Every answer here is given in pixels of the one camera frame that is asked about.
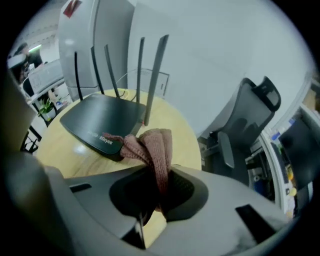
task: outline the white wall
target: white wall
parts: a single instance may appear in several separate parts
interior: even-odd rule
[[[267,75],[278,88],[282,104],[274,124],[313,67],[299,33],[267,1],[139,1],[131,25],[128,71],[137,66],[140,37],[145,37],[142,67],[152,69],[158,40],[165,34],[170,35],[161,66],[170,74],[166,100],[198,136],[243,77],[259,84]]]
[[[53,62],[60,58],[59,56],[59,39],[56,36],[54,41],[46,43],[40,48],[40,55],[43,63]]]

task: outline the chair backrest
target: chair backrest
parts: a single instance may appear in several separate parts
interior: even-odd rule
[[[280,94],[266,76],[259,86],[244,78],[232,113],[220,131],[228,135],[232,147],[247,151],[273,118],[280,104]]]

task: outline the chair armrest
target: chair armrest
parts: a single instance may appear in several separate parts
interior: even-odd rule
[[[219,131],[218,142],[219,151],[223,157],[224,163],[232,169],[235,168],[234,155],[232,153],[232,148],[228,135],[222,131]]]

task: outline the desk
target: desk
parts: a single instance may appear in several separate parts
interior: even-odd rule
[[[135,90],[128,90],[131,100]],[[115,97],[113,90],[104,93]],[[147,103],[148,94],[140,93],[140,102]],[[36,157],[47,166],[58,168],[65,178],[104,174],[133,166],[142,162],[125,158],[120,162],[111,161],[87,146],[83,145],[61,125],[60,118],[79,100],[66,107],[46,129]],[[166,128],[172,132],[172,164],[201,170],[201,155],[197,138],[188,122],[177,109],[169,105],[164,99],[154,97],[149,125],[141,127],[138,136],[153,128]],[[159,212],[154,212],[148,224],[143,227],[145,245],[148,247],[166,227],[166,220]]]

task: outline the electronic equipment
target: electronic equipment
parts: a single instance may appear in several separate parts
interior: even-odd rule
[[[104,93],[97,68],[95,49],[92,47],[93,67],[101,94],[93,93],[83,99],[78,77],[77,52],[75,52],[75,80],[80,102],[61,117],[60,122],[64,128],[99,154],[113,161],[121,161],[123,159],[120,156],[122,143],[108,139],[104,134],[121,137],[129,134],[136,135],[143,123],[146,126],[149,124],[155,88],[168,38],[169,35],[165,35],[160,38],[158,43],[146,106],[140,103],[141,72],[138,72],[137,75],[136,102],[120,98],[112,70],[108,45],[104,47],[104,52],[116,97],[107,96]],[[138,71],[141,70],[144,41],[145,38],[142,37],[139,48]]]
[[[278,162],[279,162],[279,165],[280,165],[280,168],[281,168],[281,173],[282,173],[282,177],[283,177],[283,181],[285,184],[288,184],[289,183],[289,179],[288,179],[288,174],[287,174],[287,170],[286,170],[286,166],[285,166],[285,163],[284,163],[284,160],[279,152],[279,149],[278,147],[274,144],[274,143],[271,143],[271,146],[275,152],[275,155],[276,155],[276,158],[278,159]]]
[[[64,74],[62,72],[59,59],[35,69],[28,75],[28,79],[34,94],[43,91],[49,85],[52,85],[63,78]]]
[[[279,138],[290,161],[297,190],[312,182],[320,170],[320,146],[307,125],[297,119]]]

